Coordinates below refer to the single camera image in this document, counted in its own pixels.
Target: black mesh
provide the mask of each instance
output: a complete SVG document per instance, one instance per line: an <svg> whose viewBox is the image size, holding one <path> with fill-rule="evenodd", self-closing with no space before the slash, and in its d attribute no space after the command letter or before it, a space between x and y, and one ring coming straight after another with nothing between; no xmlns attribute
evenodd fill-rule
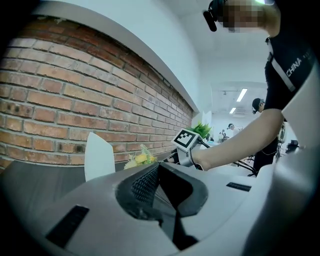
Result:
<svg viewBox="0 0 320 256"><path fill-rule="evenodd" d="M155 167L138 178L132 184L131 191L138 201L152 207L158 185L158 167Z"/></svg>

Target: brick wall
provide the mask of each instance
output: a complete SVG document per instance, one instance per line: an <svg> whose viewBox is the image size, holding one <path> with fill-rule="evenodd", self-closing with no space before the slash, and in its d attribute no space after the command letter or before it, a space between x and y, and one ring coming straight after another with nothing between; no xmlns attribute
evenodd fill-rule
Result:
<svg viewBox="0 0 320 256"><path fill-rule="evenodd" d="M0 168L12 160L83 165L89 132L112 143L116 162L172 150L192 109L143 59L86 26L31 21L0 67Z"/></svg>

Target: white surface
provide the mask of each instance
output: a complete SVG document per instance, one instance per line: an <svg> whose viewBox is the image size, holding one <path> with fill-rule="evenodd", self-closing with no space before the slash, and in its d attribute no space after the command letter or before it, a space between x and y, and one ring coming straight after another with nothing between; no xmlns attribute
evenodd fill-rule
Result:
<svg viewBox="0 0 320 256"><path fill-rule="evenodd" d="M45 1L35 13L79 22L113 37L150 63L198 110L198 56L182 24L162 1Z"/></svg>
<svg viewBox="0 0 320 256"><path fill-rule="evenodd" d="M88 182L116 171L112 146L93 132L89 133L84 155L84 175Z"/></svg>

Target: black panel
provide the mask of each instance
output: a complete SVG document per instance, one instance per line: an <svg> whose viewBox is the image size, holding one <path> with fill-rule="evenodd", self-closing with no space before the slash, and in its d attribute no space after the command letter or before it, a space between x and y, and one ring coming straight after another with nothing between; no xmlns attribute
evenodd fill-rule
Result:
<svg viewBox="0 0 320 256"><path fill-rule="evenodd" d="M88 208L76 205L45 238L55 245L64 248L88 212Z"/></svg>
<svg viewBox="0 0 320 256"><path fill-rule="evenodd" d="M233 182L228 183L226 186L233 188L233 189L236 189L236 190L242 190L242 191L247 191L247 192L249 192L251 189L251 186L237 184L237 183L233 183Z"/></svg>

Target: black hair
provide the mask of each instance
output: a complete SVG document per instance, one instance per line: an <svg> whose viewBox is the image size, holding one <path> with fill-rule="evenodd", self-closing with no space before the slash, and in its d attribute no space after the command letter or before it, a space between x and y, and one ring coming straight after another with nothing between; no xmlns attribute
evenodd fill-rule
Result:
<svg viewBox="0 0 320 256"><path fill-rule="evenodd" d="M265 100L262 98L255 98L252 101L252 113L255 114L259 111L260 103L265 103Z"/></svg>

